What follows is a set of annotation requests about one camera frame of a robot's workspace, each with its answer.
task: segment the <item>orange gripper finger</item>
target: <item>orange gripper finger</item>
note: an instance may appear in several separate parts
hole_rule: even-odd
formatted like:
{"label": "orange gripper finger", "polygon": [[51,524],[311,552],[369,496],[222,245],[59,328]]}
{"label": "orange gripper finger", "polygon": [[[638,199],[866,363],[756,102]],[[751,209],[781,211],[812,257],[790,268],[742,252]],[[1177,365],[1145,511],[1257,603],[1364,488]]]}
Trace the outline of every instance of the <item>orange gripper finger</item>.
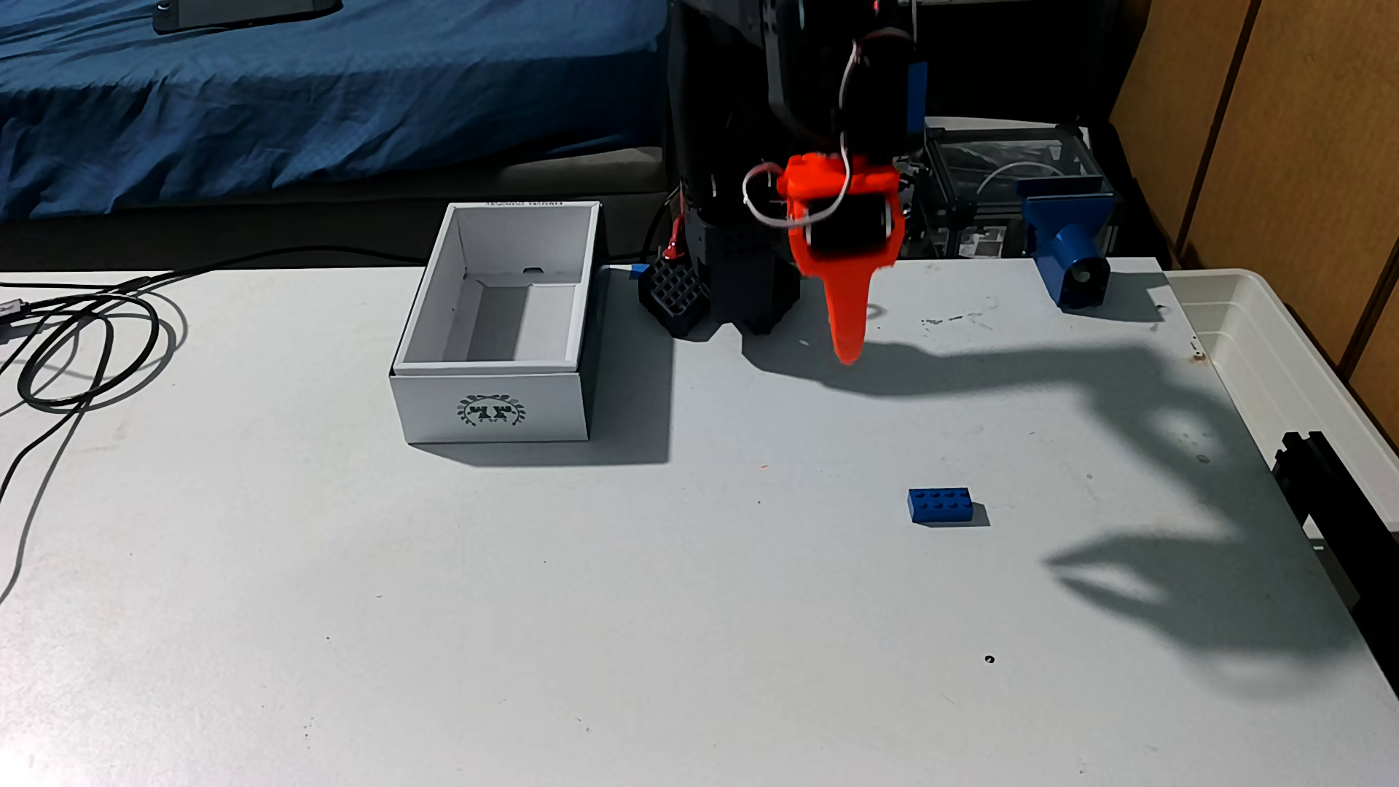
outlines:
{"label": "orange gripper finger", "polygon": [[825,285],[825,310],[831,322],[831,344],[842,363],[852,363],[865,348],[869,316],[870,277],[884,264],[834,263],[816,274]]}

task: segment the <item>white plastic bin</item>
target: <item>white plastic bin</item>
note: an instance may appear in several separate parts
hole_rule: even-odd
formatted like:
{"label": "white plastic bin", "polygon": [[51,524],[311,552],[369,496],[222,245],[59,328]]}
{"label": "white plastic bin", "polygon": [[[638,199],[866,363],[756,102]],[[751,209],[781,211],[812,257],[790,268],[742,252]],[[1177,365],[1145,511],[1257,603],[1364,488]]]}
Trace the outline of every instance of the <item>white plastic bin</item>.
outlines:
{"label": "white plastic bin", "polygon": [[1321,432],[1391,531],[1399,531],[1399,457],[1262,275],[1171,270],[1171,288],[1258,450]]}

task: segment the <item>black cable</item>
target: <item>black cable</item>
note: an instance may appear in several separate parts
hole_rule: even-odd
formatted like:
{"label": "black cable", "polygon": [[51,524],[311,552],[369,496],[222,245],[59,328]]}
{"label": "black cable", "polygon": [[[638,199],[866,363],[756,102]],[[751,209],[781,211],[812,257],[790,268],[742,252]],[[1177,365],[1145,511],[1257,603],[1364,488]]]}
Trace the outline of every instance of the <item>black cable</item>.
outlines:
{"label": "black cable", "polygon": [[[41,335],[45,326],[53,323],[53,331],[43,337],[29,354],[29,358],[20,368],[20,377],[15,387],[20,393],[20,400],[24,404],[49,414],[62,414],[60,418],[52,428],[41,435],[36,440],[25,446],[10,463],[10,470],[4,475],[4,481],[0,482],[0,503],[4,502],[6,492],[10,489],[10,481],[20,468],[20,463],[24,459],[43,445],[45,440],[53,438],[63,425],[70,421],[80,418],[92,404],[104,396],[104,393],[111,391],[122,382],[130,379],[133,373],[141,369],[145,361],[151,356],[155,349],[155,342],[159,340],[161,333],[161,319],[144,295],[168,281],[176,278],[189,278],[192,275],[200,275],[211,270],[218,270],[220,267],[229,267],[243,261],[252,261],[255,259],[264,259],[269,256],[278,256],[287,253],[302,253],[302,252],[339,252],[339,253],[354,253],[362,256],[372,256],[378,259],[388,259],[392,261],[404,263],[427,263],[425,259],[379,252],[374,249],[361,249],[355,246],[330,246],[330,245],[309,245],[309,246],[285,246],[280,249],[269,249],[262,252],[255,252],[243,256],[236,256],[232,259],[221,259],[218,261],[210,261],[206,264],[196,264],[185,270],[169,270],[165,273],[158,273],[155,275],[139,275],[129,281],[122,281],[119,284],[84,284],[84,282],[10,282],[0,281],[0,287],[14,287],[14,288],[71,288],[71,289],[94,289],[92,292],[81,292],[74,295],[59,295],[55,298],[45,298],[42,301],[34,301],[28,303],[20,303],[18,308],[0,317],[0,327],[10,326],[14,327],[17,323],[27,323],[22,327],[28,328],[24,340],[15,347],[10,356],[0,362],[0,373],[14,363],[15,358],[20,356],[24,349],[34,342],[34,340]],[[105,313],[122,305],[134,305],[141,309],[143,313],[134,315],[147,322],[150,326],[150,334],[145,338],[145,344],[130,359],[126,365],[116,370],[116,373],[108,376],[108,362],[112,358],[112,348],[116,342],[116,330],[112,324],[112,319]],[[53,355],[53,352],[64,341],[77,340],[77,334],[94,322],[101,322],[105,328],[105,337],[102,341],[102,349],[97,365],[97,372],[92,375],[91,383],[87,389],[73,393],[69,397],[53,397],[45,398],[39,397],[39,390],[43,386],[35,389],[35,379],[43,369],[45,361]],[[10,575],[10,582],[4,591],[0,591],[0,604],[10,597],[10,591],[14,590],[15,583],[20,579],[20,569],[24,565],[24,551],[29,541],[29,521],[25,521],[25,527],[20,534],[20,547],[15,554],[14,572]]]}

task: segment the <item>black metal bracket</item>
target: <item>black metal bracket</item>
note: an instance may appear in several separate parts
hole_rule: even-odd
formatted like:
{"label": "black metal bracket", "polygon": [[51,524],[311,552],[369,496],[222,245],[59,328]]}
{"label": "black metal bracket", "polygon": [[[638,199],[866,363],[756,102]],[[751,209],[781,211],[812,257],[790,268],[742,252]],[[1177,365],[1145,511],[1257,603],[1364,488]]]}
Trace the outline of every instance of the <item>black metal bracket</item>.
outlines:
{"label": "black metal bracket", "polygon": [[1322,433],[1307,439],[1295,432],[1284,435],[1273,478],[1297,523],[1308,516],[1316,523],[1326,548],[1356,586],[1360,601],[1350,615],[1399,693],[1399,542]]}

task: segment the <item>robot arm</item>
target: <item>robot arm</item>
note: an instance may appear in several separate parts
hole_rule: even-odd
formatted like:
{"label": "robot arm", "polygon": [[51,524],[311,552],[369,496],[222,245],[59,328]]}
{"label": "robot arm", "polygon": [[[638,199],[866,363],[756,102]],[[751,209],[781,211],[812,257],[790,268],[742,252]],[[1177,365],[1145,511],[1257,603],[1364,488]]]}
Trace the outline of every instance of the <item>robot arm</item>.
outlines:
{"label": "robot arm", "polygon": [[[891,159],[921,130],[908,120],[911,27],[895,0],[673,0],[686,247],[666,264],[693,271],[691,308],[771,330],[797,292],[774,243],[785,239],[796,267],[825,285],[837,354],[859,356],[870,275],[904,235]],[[676,315],[648,295],[673,291],[674,273],[642,282],[663,322]]]}

